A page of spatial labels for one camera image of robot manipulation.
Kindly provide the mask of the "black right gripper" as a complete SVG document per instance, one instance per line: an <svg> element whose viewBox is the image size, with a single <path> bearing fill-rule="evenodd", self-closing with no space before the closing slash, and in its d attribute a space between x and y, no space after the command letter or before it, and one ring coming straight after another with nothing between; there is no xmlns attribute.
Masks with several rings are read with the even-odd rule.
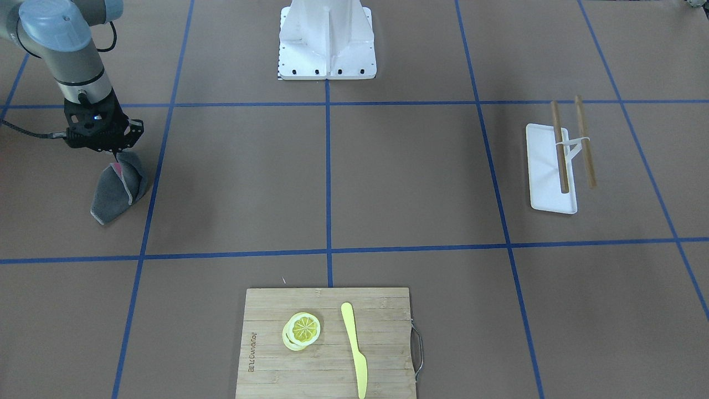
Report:
<svg viewBox="0 0 709 399"><path fill-rule="evenodd" d="M142 120L130 119L122 111L114 91L96 103L64 99L63 109L68 122L64 142L72 149L116 154L134 147L145 132Z"/></svg>

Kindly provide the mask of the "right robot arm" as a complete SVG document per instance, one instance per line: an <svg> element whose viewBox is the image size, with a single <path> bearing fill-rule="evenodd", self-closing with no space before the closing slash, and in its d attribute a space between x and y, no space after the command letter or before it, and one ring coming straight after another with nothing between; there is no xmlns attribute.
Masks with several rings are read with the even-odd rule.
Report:
<svg viewBox="0 0 709 399"><path fill-rule="evenodd" d="M144 133L141 120L129 118L117 100L91 27L113 25L124 12L122 1L3 1L2 38L44 61L64 97L68 127L35 134L15 124L3 125L39 139L61 139L69 147L96 152L126 151Z"/></svg>

